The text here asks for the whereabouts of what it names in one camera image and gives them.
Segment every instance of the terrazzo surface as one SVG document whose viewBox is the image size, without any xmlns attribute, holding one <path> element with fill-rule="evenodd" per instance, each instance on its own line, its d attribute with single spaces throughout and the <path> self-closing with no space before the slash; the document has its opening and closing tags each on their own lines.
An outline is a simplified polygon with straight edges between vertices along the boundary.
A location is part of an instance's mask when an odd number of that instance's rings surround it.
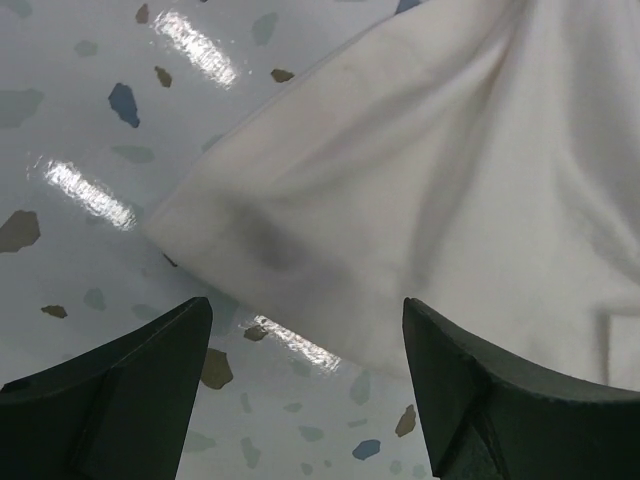
<svg viewBox="0 0 640 480">
<path fill-rule="evenodd" d="M 413 5 L 0 0 L 0 384 L 207 296 L 178 479 L 431 478 L 408 382 L 246 310 L 139 232 L 222 135 Z"/>
</svg>

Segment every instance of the white cloth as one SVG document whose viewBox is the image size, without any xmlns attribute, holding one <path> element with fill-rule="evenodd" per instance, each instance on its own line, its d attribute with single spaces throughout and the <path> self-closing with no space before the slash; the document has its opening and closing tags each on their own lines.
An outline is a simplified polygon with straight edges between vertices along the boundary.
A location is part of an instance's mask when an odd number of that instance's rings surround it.
<svg viewBox="0 0 640 480">
<path fill-rule="evenodd" d="M 406 374 L 418 297 L 605 382 L 609 316 L 640 300 L 638 25 L 637 0 L 429 0 L 226 136 L 146 232 L 367 367 Z"/>
</svg>

